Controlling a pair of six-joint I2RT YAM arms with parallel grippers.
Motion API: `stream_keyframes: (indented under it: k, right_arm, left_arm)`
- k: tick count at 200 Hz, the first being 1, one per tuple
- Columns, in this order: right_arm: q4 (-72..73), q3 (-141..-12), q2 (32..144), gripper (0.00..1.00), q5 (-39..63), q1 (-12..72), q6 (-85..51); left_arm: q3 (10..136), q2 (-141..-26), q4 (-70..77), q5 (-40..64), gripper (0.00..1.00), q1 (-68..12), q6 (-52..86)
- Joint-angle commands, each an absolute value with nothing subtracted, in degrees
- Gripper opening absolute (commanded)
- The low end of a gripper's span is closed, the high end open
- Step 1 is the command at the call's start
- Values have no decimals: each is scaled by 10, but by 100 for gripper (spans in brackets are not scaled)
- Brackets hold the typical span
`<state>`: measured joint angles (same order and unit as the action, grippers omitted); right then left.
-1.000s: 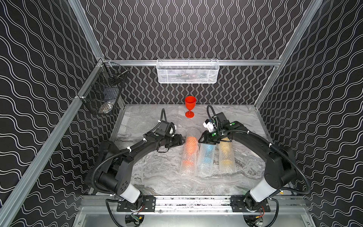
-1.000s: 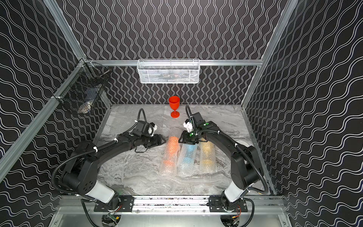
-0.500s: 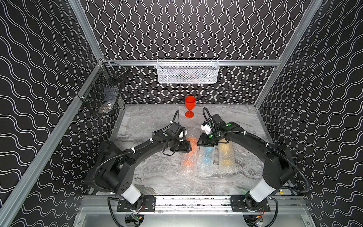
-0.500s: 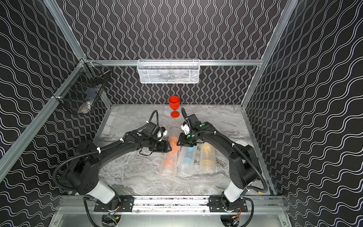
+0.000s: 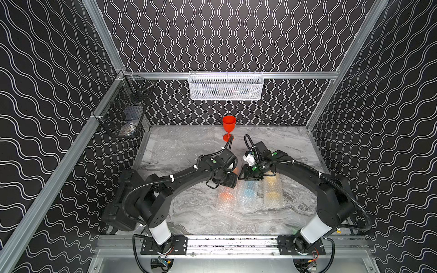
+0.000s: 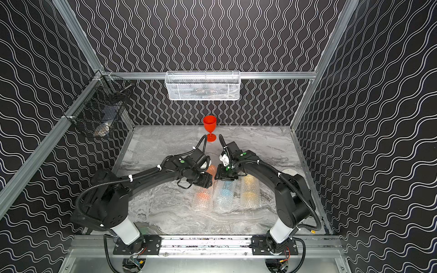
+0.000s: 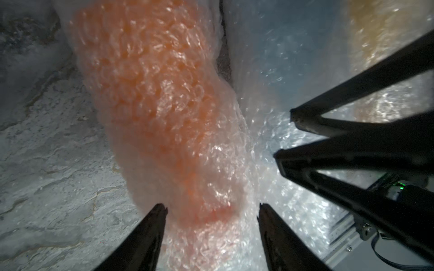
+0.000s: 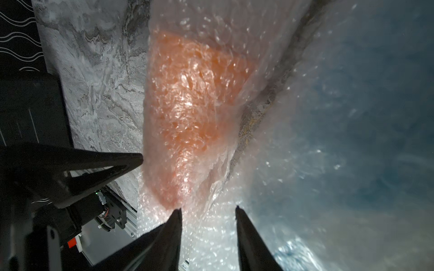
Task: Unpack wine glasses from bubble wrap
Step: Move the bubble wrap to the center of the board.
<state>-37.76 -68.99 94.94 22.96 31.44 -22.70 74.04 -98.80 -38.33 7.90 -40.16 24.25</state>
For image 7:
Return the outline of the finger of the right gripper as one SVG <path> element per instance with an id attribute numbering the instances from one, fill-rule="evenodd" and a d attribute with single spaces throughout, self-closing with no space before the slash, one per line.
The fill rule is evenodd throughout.
<path id="1" fill-rule="evenodd" d="M 434 114 L 427 112 L 274 154 L 283 177 L 356 213 L 432 262 L 434 214 L 323 174 L 356 169 L 432 175 Z"/>
<path id="2" fill-rule="evenodd" d="M 357 76 L 290 110 L 290 121 L 301 131 L 326 137 L 381 127 L 322 115 L 433 68 L 434 32 L 430 31 Z"/>

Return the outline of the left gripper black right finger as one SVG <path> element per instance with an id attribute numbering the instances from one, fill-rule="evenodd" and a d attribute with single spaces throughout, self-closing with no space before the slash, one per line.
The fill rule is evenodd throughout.
<path id="1" fill-rule="evenodd" d="M 321 261 L 267 203 L 257 216 L 269 271 L 328 271 Z"/>

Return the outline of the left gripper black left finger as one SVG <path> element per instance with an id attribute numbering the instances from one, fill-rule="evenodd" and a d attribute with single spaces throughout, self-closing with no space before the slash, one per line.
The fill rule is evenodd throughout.
<path id="1" fill-rule="evenodd" d="M 165 233 L 168 209 L 161 203 L 134 228 L 96 271 L 154 271 Z"/>

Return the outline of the orange glass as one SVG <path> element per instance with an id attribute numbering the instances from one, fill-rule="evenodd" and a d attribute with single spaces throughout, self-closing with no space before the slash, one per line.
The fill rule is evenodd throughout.
<path id="1" fill-rule="evenodd" d="M 218 1 L 55 1 L 135 205 L 168 208 L 162 265 L 247 271 L 254 164 L 218 73 Z"/>

